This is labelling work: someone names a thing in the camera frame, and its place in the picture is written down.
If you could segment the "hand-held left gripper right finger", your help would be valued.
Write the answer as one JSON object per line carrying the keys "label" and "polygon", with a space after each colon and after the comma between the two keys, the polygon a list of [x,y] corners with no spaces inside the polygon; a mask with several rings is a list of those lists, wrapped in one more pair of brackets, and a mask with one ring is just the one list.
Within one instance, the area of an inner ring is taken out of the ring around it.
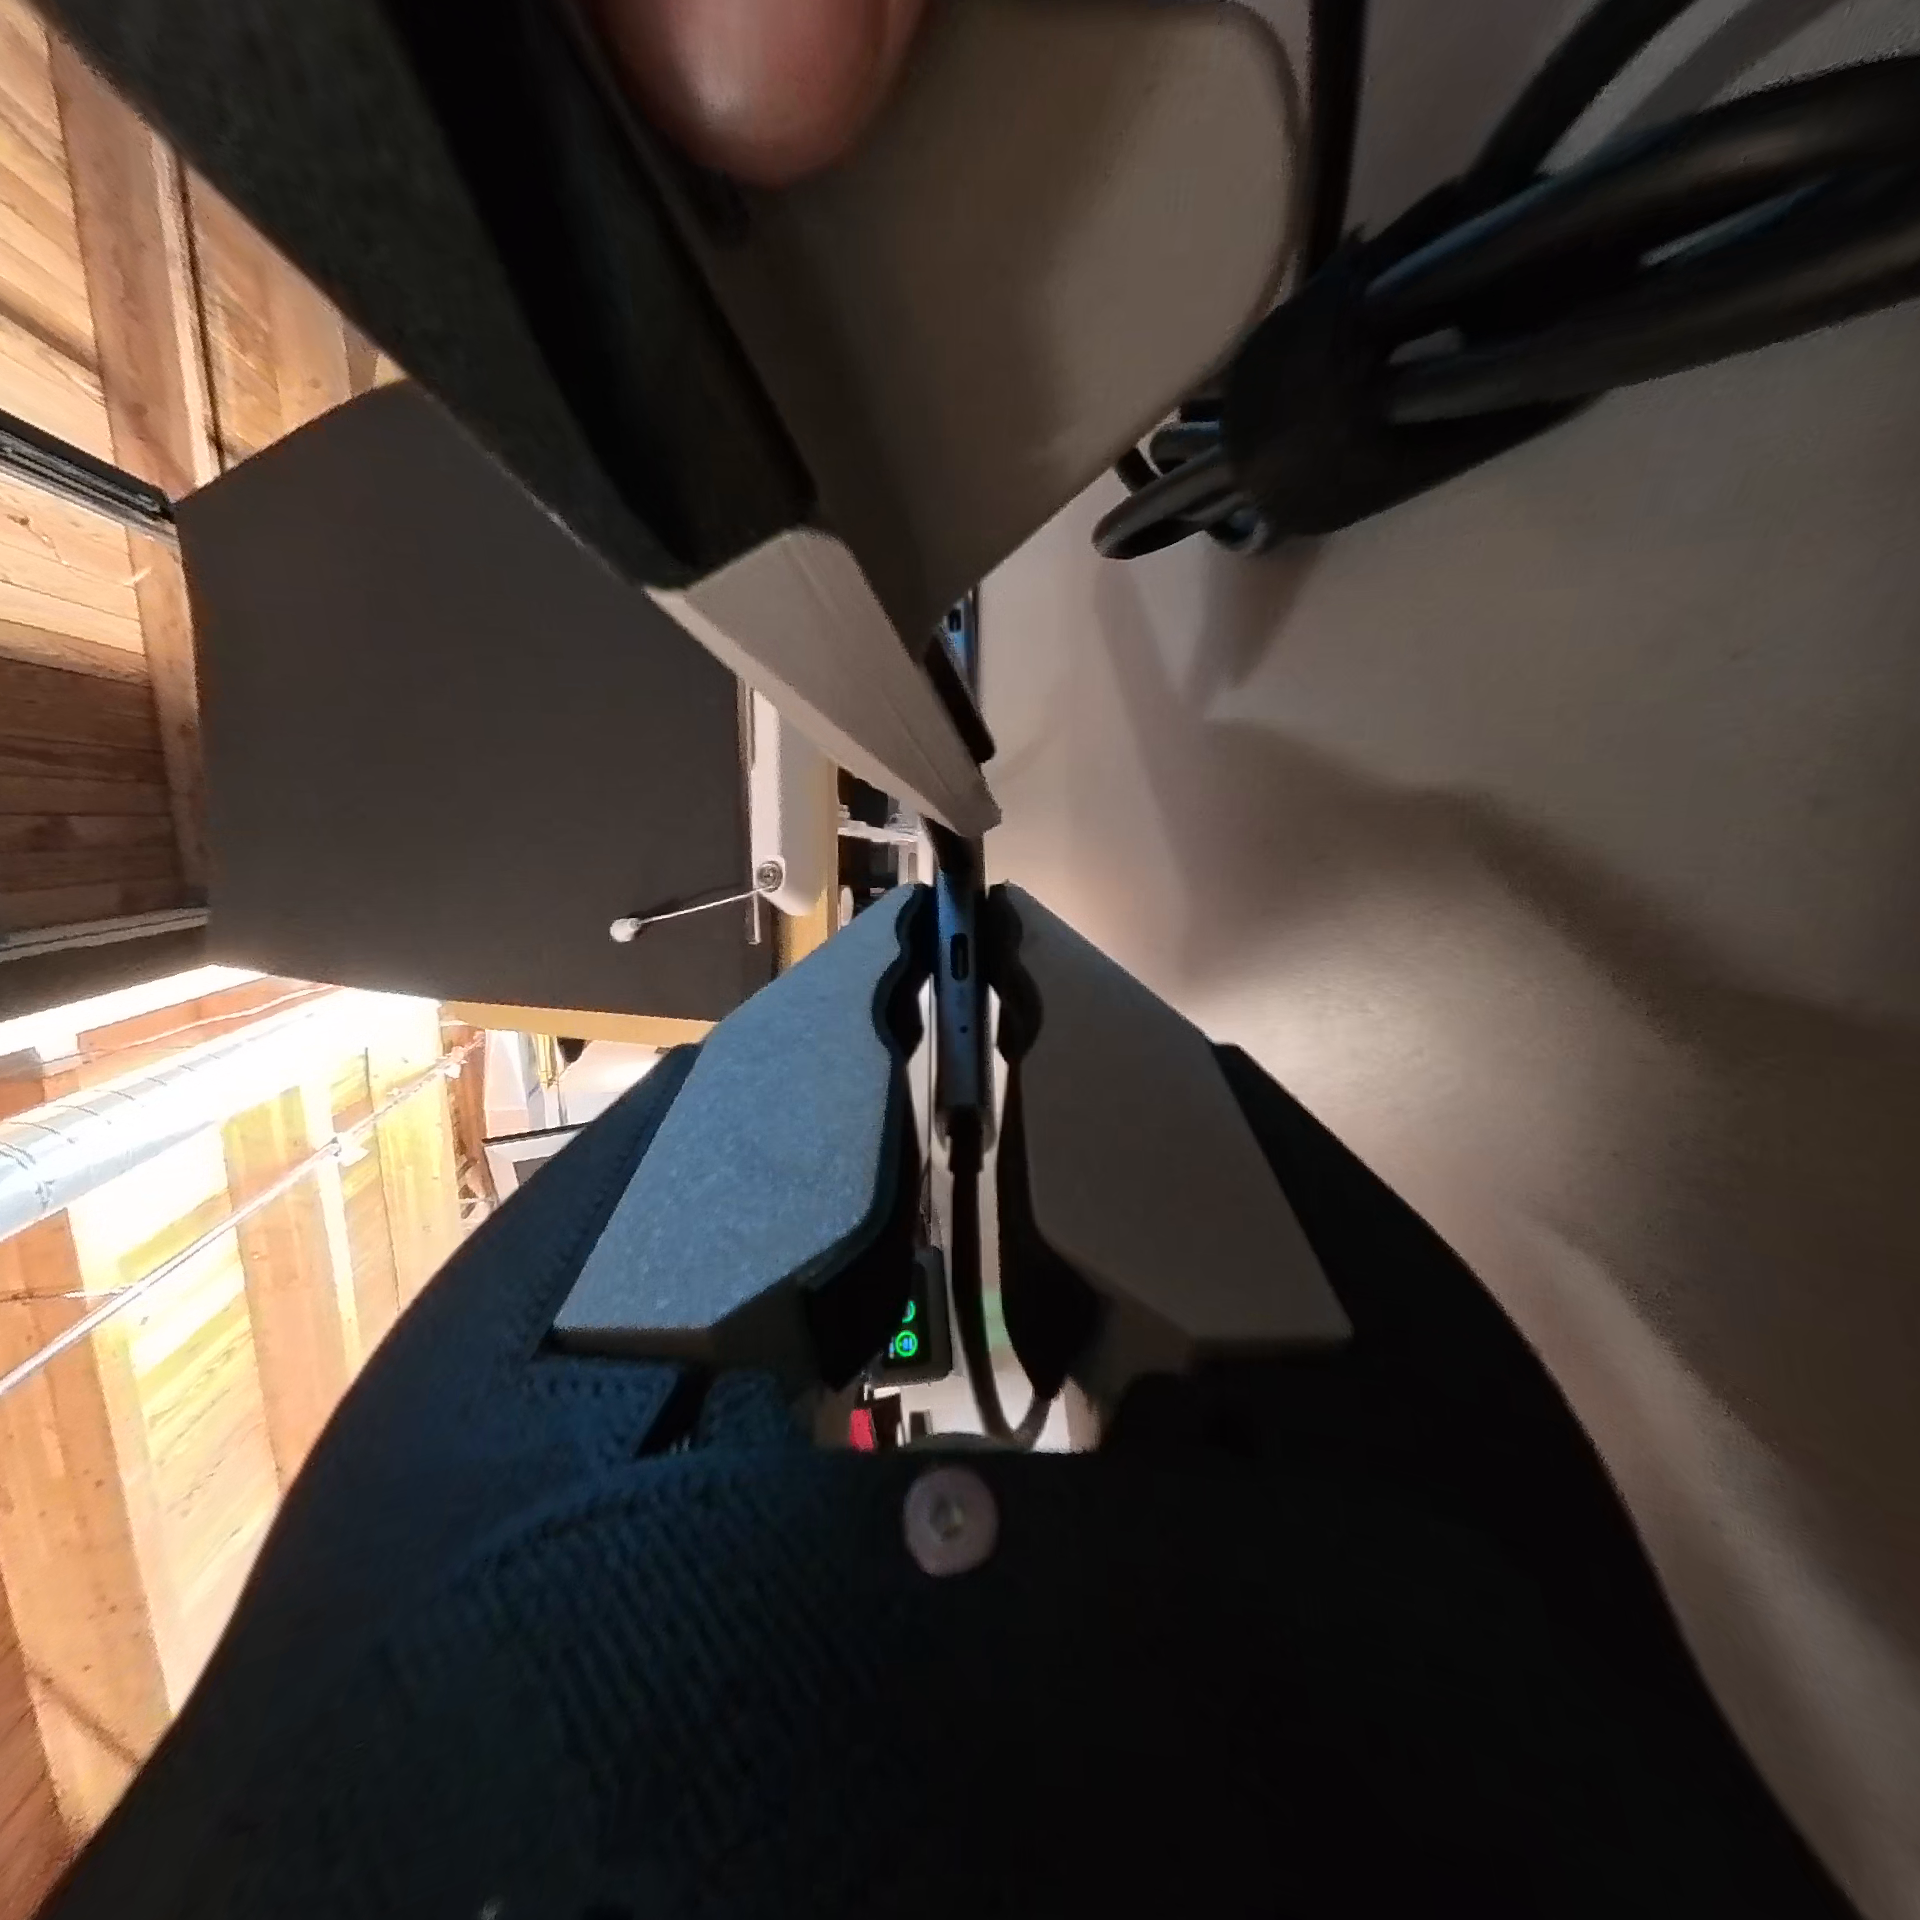
{"label": "hand-held left gripper right finger", "polygon": [[1026,1381],[1115,1410],[1149,1377],[1347,1347],[1202,1028],[1016,884],[986,933],[999,1311]]}

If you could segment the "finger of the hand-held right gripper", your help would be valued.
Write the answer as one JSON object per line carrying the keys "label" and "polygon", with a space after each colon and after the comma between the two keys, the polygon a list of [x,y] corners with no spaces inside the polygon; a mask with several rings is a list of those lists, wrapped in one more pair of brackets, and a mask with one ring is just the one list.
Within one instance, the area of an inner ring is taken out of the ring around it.
{"label": "finger of the hand-held right gripper", "polygon": [[811,505],[646,595],[830,759],[993,827],[933,629],[1272,305],[1303,119],[1248,7],[970,3],[930,7],[848,161],[745,187],[734,231],[649,159]]}

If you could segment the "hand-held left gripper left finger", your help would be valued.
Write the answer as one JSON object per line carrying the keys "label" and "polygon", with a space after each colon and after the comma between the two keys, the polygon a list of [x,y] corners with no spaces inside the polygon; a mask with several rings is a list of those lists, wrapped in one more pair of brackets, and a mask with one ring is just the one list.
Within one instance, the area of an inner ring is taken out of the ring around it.
{"label": "hand-held left gripper left finger", "polygon": [[843,1387],[906,1306],[930,890],[903,884],[698,1048],[550,1329],[565,1353]]}

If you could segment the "person's right hand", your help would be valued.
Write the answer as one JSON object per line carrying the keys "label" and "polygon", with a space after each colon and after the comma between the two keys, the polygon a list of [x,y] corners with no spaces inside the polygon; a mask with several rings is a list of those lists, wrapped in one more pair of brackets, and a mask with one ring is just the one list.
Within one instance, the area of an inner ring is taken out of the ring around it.
{"label": "person's right hand", "polygon": [[625,96],[705,169],[791,186],[845,159],[896,91],[923,3],[593,3]]}

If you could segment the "black smartwatch green display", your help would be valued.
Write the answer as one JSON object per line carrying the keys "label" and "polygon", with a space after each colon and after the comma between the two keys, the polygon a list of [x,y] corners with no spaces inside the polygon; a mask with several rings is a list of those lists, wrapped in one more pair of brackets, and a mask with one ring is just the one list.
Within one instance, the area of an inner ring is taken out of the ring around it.
{"label": "black smartwatch green display", "polygon": [[903,1317],[882,1348],[872,1379],[878,1385],[939,1384],[953,1373],[953,1329],[944,1248],[914,1253],[914,1277]]}

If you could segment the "silver ventilation duct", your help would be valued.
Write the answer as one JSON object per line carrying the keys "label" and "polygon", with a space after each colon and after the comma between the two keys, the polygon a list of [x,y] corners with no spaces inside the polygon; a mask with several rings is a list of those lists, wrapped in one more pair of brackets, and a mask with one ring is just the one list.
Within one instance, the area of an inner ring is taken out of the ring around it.
{"label": "silver ventilation duct", "polygon": [[347,1036],[299,1023],[213,1043],[158,1068],[41,1101],[2,1122],[2,1239],[71,1209],[182,1140],[295,1091],[306,1057]]}

